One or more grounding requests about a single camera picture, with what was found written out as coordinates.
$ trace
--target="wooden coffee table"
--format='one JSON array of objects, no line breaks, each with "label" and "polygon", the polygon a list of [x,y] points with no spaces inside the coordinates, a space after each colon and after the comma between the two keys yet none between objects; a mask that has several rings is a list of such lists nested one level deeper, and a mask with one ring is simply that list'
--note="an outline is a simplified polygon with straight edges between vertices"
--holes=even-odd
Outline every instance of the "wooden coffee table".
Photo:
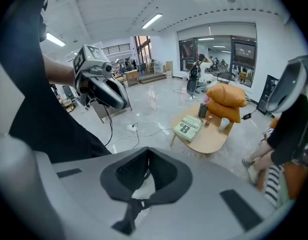
[{"label": "wooden coffee table", "polygon": [[[173,117],[172,120],[172,129],[176,127],[176,125],[186,116],[191,115],[198,118],[198,110],[199,104],[182,111],[179,115]],[[206,118],[208,116],[212,116],[211,123],[209,126],[205,125]],[[230,122],[229,125],[226,127],[225,130],[220,130],[219,125],[221,122],[221,118],[211,114],[209,112],[206,113],[206,118],[201,118],[204,121],[203,126],[200,128],[199,132],[197,133],[196,137],[192,142],[189,142],[173,132],[172,142],[170,146],[173,144],[175,137],[177,136],[185,145],[187,145],[193,151],[202,154],[210,154],[219,150],[223,144],[225,143],[234,123]]]}]

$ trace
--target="bottle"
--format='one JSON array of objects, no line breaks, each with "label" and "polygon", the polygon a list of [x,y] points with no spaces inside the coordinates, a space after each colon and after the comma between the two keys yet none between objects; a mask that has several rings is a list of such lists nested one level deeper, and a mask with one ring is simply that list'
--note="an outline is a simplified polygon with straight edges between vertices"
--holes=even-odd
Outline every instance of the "bottle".
[{"label": "bottle", "polygon": [[205,125],[208,126],[208,125],[210,124],[212,118],[213,118],[213,117],[209,115],[209,116],[207,117],[207,119],[206,119]]}]

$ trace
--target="green book cover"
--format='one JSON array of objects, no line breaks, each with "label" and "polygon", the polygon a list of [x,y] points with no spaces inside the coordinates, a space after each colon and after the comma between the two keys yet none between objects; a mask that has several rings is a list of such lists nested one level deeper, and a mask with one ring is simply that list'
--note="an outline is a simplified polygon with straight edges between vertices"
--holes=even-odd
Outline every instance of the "green book cover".
[{"label": "green book cover", "polygon": [[183,139],[192,142],[202,125],[199,118],[187,115],[176,125],[174,132]]}]

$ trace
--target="white cup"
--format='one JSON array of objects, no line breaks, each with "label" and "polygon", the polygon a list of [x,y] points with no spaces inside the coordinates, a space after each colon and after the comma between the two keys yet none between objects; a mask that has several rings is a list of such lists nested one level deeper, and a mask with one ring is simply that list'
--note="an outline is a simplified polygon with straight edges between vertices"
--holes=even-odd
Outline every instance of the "white cup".
[{"label": "white cup", "polygon": [[228,118],[222,118],[222,121],[220,122],[219,129],[224,130],[229,125],[229,119]]}]

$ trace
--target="black shirt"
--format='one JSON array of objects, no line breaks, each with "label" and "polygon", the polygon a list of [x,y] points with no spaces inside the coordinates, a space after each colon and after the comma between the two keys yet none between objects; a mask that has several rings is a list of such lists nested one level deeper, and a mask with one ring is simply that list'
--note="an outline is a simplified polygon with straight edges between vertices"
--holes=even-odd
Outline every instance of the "black shirt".
[{"label": "black shirt", "polygon": [[45,0],[15,0],[1,21],[0,63],[24,94],[9,134],[52,163],[110,154],[97,137],[78,124],[60,105],[45,74],[39,41]]}]

